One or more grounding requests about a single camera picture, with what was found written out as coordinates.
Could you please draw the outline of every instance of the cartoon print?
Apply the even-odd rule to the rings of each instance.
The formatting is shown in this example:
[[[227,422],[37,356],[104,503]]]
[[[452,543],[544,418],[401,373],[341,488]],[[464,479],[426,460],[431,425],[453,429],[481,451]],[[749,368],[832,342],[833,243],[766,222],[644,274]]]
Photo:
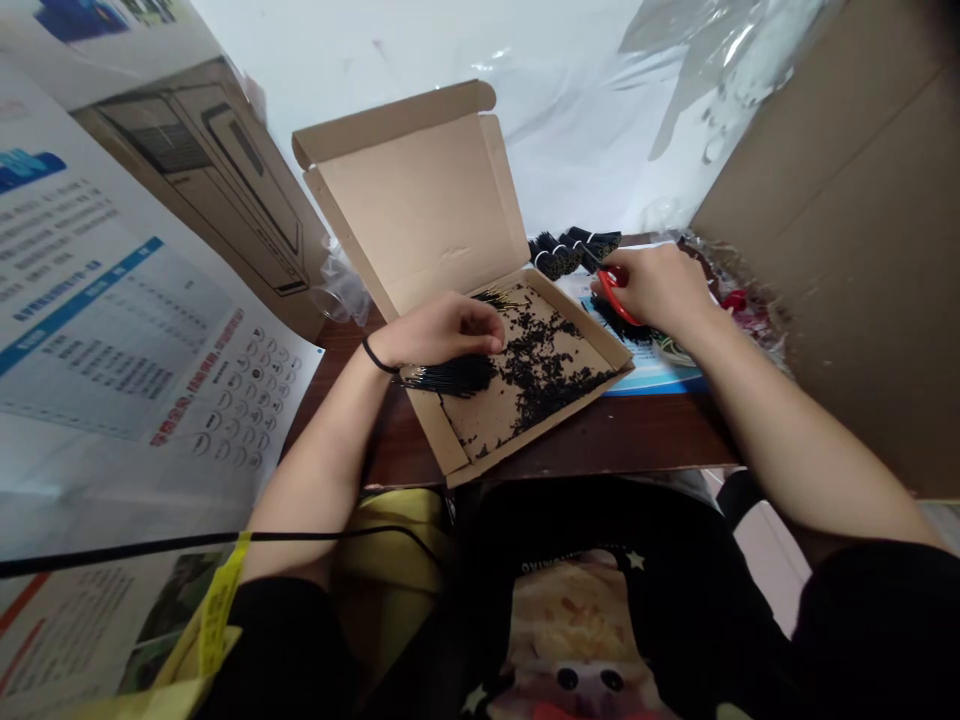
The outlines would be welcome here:
[[[642,572],[643,558],[627,554],[624,568]],[[463,714],[485,711],[491,720],[676,718],[640,657],[626,579],[606,550],[516,581],[501,678],[505,690],[488,696],[481,685],[467,696]]]

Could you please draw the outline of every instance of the hand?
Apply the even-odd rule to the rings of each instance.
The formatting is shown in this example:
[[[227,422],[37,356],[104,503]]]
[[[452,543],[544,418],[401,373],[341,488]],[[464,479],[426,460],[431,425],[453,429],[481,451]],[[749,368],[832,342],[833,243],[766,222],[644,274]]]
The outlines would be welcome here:
[[[629,274],[626,287],[613,294],[637,320],[671,335],[681,344],[725,313],[713,302],[700,263],[672,243],[644,249],[619,249],[604,265]],[[603,297],[599,280],[590,289]]]
[[[503,321],[490,305],[447,291],[370,336],[384,365],[439,365],[469,354],[503,350]]]

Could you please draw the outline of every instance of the scissor handle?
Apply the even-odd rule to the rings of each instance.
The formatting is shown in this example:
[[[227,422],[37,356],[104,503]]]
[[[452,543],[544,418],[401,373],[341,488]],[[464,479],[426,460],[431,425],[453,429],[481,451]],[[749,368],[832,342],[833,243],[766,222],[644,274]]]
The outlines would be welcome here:
[[[643,323],[634,319],[633,315],[627,312],[627,309],[620,304],[620,301],[617,300],[616,296],[613,294],[613,288],[623,287],[627,284],[628,276],[624,272],[623,268],[616,265],[600,268],[597,270],[597,277],[600,280],[600,285],[603,286],[603,292],[604,295],[607,296],[607,302],[610,303],[617,315],[622,317],[631,325],[636,327],[642,326]]]

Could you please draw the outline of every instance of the forearm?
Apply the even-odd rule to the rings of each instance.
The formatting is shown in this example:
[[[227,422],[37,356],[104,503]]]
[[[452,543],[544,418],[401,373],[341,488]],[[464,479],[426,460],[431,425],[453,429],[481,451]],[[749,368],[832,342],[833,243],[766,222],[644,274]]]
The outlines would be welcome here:
[[[359,490],[367,441],[390,376],[358,348],[309,425],[277,468],[250,518],[265,532],[339,532]],[[244,580],[297,574],[326,586],[333,541],[261,543],[251,547]]]
[[[942,546],[886,466],[725,313],[678,340],[710,381],[764,493],[790,519],[831,535]]]

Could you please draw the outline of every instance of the dark wooden table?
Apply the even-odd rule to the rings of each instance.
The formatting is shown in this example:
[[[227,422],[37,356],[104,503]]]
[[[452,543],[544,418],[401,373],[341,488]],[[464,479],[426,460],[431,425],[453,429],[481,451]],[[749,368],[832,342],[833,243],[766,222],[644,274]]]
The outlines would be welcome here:
[[[383,325],[376,308],[366,328],[328,322],[317,338],[326,349],[300,403],[287,446],[326,397],[364,333]],[[740,457],[710,395],[600,398],[517,451],[481,480],[520,480],[606,473],[638,473],[740,464]],[[444,482],[405,391],[393,386],[374,430],[363,485],[423,487]]]

